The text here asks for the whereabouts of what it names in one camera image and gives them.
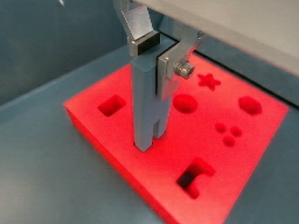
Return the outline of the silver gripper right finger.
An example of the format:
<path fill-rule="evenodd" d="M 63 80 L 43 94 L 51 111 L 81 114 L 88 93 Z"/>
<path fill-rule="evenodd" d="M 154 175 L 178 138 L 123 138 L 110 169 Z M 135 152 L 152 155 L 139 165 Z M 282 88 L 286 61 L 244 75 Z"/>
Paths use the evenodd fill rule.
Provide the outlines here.
<path fill-rule="evenodd" d="M 190 63 L 190 56 L 206 39 L 202 31 L 179 22 L 174 23 L 172 31 L 179 42 L 158 58 L 156 94 L 162 100 L 174 95 L 179 78 L 191 78 L 195 66 Z"/>

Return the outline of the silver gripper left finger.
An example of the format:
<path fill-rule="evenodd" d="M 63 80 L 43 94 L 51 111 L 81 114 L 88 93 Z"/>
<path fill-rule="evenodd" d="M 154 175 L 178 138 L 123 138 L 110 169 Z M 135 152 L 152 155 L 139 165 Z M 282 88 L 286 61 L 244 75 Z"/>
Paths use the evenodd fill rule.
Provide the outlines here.
<path fill-rule="evenodd" d="M 148 9 L 136 0 L 112 0 L 123 25 L 130 55 L 136 57 L 160 44 L 160 33 L 154 29 Z"/>

